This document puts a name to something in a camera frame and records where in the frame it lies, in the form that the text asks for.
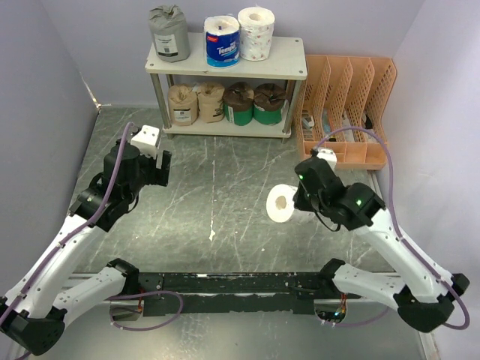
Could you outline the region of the grey paper roll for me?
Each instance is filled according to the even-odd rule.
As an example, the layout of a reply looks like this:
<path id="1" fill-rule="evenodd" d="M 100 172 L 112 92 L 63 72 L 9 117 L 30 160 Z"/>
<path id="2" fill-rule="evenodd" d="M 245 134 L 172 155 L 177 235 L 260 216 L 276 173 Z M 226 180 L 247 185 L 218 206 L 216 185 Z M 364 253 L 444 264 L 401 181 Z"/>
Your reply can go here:
<path id="1" fill-rule="evenodd" d="M 188 24 L 178 5 L 161 5 L 150 10 L 148 26 L 155 52 L 161 60 L 180 62 L 190 56 Z"/>

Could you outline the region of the orange plastic file organizer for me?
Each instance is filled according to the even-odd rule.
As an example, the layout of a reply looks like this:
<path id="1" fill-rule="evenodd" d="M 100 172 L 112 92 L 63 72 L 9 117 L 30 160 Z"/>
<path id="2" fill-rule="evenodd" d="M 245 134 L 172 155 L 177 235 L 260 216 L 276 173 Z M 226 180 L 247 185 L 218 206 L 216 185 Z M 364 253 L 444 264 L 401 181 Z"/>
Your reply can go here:
<path id="1" fill-rule="evenodd" d="M 306 62 L 294 118 L 299 157 L 321 144 L 336 154 L 339 169 L 381 170 L 382 117 L 397 77 L 392 59 L 307 55 Z"/>

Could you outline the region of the white dotted paper roll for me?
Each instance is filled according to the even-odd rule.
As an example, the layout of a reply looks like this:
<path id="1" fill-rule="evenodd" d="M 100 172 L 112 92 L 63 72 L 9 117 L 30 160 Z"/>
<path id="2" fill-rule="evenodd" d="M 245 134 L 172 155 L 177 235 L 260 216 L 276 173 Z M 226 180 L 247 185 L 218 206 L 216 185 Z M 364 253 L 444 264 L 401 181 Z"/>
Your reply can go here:
<path id="1" fill-rule="evenodd" d="M 264 7 L 246 7 L 239 11 L 240 56 L 259 62 L 269 57 L 275 28 L 275 15 Z"/>
<path id="2" fill-rule="evenodd" d="M 295 208 L 293 197 L 297 189 L 288 184 L 277 184 L 269 191 L 265 208 L 272 221 L 279 224 L 303 224 L 315 219 L 313 212 Z"/>

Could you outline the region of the beige two-tier shelf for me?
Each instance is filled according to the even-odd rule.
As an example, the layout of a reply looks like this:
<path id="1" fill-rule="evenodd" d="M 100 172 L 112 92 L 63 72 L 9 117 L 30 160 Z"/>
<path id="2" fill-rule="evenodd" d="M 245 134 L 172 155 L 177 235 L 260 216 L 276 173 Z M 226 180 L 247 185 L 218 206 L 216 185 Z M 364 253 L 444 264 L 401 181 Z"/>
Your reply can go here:
<path id="1" fill-rule="evenodd" d="M 190 57 L 184 61 L 169 63 L 161 60 L 155 48 L 149 50 L 145 71 L 150 75 L 157 105 L 160 110 L 160 125 L 168 138 L 175 135 L 200 135 L 214 137 L 259 137 L 280 139 L 285 143 L 292 134 L 291 127 L 299 102 L 302 83 L 307 79 L 308 69 L 305 48 L 300 37 L 273 37 L 269 57 L 265 61 L 242 59 L 232 67 L 215 68 L 207 65 L 201 33 L 190 33 Z M 287 89 L 286 109 L 282 121 L 275 125 L 262 125 L 253 120 L 245 126 L 237 126 L 222 120 L 206 124 L 201 119 L 192 125 L 179 126 L 170 121 L 167 101 L 161 85 L 164 75 L 168 86 L 174 85 L 175 76 L 217 77 L 227 80 L 283 80 Z"/>

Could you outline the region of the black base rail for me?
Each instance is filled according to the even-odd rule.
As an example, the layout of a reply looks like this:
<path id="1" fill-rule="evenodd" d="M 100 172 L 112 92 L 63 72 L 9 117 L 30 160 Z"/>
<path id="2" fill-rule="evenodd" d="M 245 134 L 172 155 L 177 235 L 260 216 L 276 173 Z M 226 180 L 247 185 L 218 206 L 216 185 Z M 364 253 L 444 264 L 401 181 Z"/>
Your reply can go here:
<path id="1" fill-rule="evenodd" d="M 175 314 L 178 297 L 183 314 L 225 314 L 285 311 L 311 315 L 322 300 L 338 303 L 341 293 L 319 272 L 260 272 L 196 274 L 141 272 L 126 294 L 111 295 L 119 300 L 140 294 L 143 314 L 159 317 Z"/>

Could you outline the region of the blue Tempo tissue pack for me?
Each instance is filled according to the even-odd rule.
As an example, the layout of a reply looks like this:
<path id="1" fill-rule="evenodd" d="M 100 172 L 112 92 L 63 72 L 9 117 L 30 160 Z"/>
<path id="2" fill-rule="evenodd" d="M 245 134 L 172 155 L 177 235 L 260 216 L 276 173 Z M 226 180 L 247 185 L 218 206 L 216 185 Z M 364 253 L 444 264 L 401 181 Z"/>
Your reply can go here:
<path id="1" fill-rule="evenodd" d="M 203 32 L 207 65 L 213 68 L 229 68 L 239 62 L 240 25 L 235 17 L 207 17 Z"/>

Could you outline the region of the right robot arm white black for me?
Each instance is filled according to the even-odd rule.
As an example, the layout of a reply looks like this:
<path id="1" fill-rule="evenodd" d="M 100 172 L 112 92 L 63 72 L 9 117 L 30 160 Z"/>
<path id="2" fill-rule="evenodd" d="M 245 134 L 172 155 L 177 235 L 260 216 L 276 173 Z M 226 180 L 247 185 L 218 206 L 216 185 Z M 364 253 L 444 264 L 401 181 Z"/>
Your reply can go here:
<path id="1" fill-rule="evenodd" d="M 339 259 L 330 260 L 318 280 L 326 298 L 351 293 L 396 311 L 417 331 L 445 326 L 470 285 L 432 260 L 396 223 L 377 193 L 363 183 L 344 185 L 329 163 L 309 157 L 295 167 L 298 210 L 328 218 L 368 242 L 397 272 L 398 279 L 363 271 Z"/>

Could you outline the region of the tan cartoon paper roll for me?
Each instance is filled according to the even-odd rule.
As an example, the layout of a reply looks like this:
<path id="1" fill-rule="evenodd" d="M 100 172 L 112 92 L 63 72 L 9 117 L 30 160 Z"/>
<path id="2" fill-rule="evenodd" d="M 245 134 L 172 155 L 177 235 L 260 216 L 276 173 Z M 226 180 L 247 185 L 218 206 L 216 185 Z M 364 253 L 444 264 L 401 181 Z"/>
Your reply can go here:
<path id="1" fill-rule="evenodd" d="M 197 92 L 200 117 L 205 123 L 219 122 L 224 118 L 224 86 L 217 82 L 204 82 Z"/>

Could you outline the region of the tan barcode paper roll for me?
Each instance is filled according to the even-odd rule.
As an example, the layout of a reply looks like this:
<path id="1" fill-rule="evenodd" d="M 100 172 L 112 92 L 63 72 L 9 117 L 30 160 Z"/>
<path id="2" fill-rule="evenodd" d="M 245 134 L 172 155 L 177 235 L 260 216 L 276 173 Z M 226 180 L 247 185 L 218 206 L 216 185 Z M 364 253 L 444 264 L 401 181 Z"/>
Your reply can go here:
<path id="1" fill-rule="evenodd" d="M 198 117 L 198 98 L 192 85 L 173 85 L 168 95 L 169 117 L 174 125 L 190 126 Z"/>

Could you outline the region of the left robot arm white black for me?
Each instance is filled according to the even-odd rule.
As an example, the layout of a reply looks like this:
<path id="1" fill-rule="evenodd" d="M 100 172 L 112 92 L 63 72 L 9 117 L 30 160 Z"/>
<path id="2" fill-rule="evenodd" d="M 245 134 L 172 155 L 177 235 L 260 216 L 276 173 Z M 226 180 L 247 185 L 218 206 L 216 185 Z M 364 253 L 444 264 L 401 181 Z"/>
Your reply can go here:
<path id="1" fill-rule="evenodd" d="M 122 259 L 109 261 L 92 279 L 64 291 L 86 250 L 130 213 L 146 185 L 167 186 L 172 154 L 118 141 L 70 207 L 63 225 L 33 268 L 1 297 L 1 333 L 35 356 L 49 351 L 80 315 L 110 297 L 132 299 L 140 271 Z"/>

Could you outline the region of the green brown paper roll labelled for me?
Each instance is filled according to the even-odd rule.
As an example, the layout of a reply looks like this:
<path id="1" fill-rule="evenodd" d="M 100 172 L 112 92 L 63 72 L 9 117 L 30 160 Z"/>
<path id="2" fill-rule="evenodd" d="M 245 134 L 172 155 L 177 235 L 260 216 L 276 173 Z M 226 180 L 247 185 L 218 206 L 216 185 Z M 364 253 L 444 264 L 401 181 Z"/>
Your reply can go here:
<path id="1" fill-rule="evenodd" d="M 253 117 L 262 125 L 281 122 L 286 91 L 274 83 L 263 83 L 254 89 Z"/>

